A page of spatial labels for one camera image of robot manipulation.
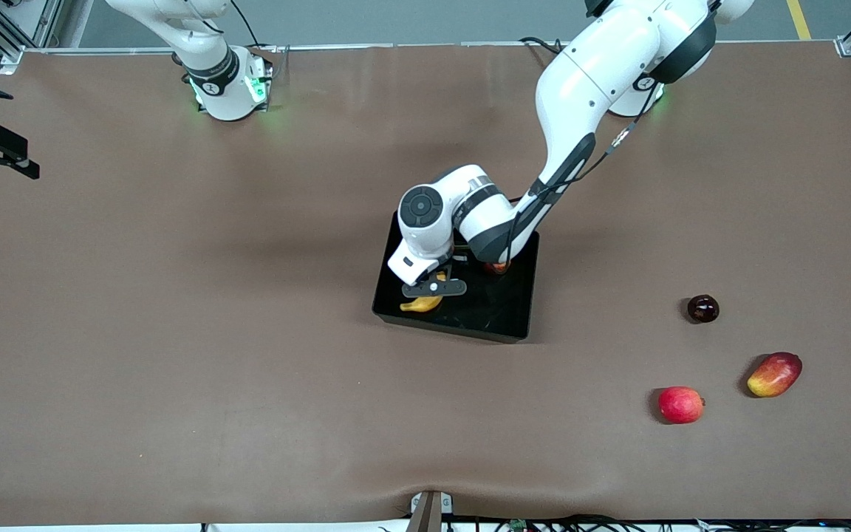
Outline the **yellow banana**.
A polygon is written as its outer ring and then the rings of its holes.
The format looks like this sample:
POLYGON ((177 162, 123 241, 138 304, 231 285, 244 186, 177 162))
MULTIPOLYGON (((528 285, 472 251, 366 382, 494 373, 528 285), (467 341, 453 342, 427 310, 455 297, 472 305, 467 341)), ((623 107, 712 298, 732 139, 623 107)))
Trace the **yellow banana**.
MULTIPOLYGON (((446 282, 446 280, 447 273, 444 270, 437 270, 437 272, 432 273, 426 280, 418 283, 416 287, 425 289, 426 285, 429 285, 430 292, 435 292, 438 289, 438 282, 446 282)), ((435 310, 444 298, 440 294, 416 297, 416 299, 401 303, 399 310, 403 311, 403 313, 428 313, 428 311, 435 310)))

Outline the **black rectangular plastic box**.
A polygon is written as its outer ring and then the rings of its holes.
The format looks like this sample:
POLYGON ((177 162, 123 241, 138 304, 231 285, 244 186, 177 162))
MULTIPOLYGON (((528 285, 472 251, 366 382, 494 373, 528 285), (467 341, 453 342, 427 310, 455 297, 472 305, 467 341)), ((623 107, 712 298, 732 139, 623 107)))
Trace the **black rectangular plastic box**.
POLYGON ((402 292, 404 283, 388 266, 389 257, 400 242, 398 219, 393 215, 372 301, 372 312, 384 322, 508 344, 529 335, 539 233, 533 233, 502 275, 477 260, 456 233, 450 276, 462 280, 467 290, 458 296, 443 297, 438 306, 424 313, 401 310, 409 299, 402 292))

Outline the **red apple on table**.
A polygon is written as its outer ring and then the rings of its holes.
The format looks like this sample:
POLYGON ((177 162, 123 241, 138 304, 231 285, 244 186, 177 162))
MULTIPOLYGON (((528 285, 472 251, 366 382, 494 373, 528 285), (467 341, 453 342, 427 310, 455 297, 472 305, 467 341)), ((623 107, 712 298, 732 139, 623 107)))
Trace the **red apple on table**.
POLYGON ((688 386, 663 389, 657 400, 660 415, 672 424, 689 424, 698 421, 705 413, 705 398, 688 386))

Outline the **large table mat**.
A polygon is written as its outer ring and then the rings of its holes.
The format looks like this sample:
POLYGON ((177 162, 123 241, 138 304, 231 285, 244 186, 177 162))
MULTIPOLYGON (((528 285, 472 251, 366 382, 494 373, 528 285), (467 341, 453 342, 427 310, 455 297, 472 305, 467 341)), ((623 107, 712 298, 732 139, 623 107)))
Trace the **large table mat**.
POLYGON ((510 346, 384 324, 409 186, 544 161, 526 47, 294 51, 195 112, 166 56, 33 54, 0 123, 0 526, 851 518, 851 61, 717 44, 540 227, 510 346), (710 294, 717 320, 686 302, 710 294), (747 378, 803 361, 775 398, 747 378), (663 389, 705 398, 666 422, 663 389))

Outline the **red yellow mango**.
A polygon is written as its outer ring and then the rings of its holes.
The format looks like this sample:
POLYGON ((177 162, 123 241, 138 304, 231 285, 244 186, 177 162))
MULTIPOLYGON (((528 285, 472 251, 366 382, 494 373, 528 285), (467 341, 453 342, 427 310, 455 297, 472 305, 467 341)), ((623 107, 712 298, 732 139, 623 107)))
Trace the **red yellow mango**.
POLYGON ((791 352, 775 352, 764 357, 747 378, 747 390, 757 398, 783 395, 799 380, 803 361, 791 352))

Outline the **metal table clamp bracket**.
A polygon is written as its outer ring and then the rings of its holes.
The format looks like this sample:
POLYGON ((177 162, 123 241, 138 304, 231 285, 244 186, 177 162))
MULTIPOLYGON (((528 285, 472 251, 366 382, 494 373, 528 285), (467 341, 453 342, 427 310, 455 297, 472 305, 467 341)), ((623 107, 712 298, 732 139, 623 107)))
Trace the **metal table clamp bracket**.
POLYGON ((452 495, 440 491, 421 491, 411 498, 411 518, 406 532, 454 532, 449 521, 454 515, 452 495))

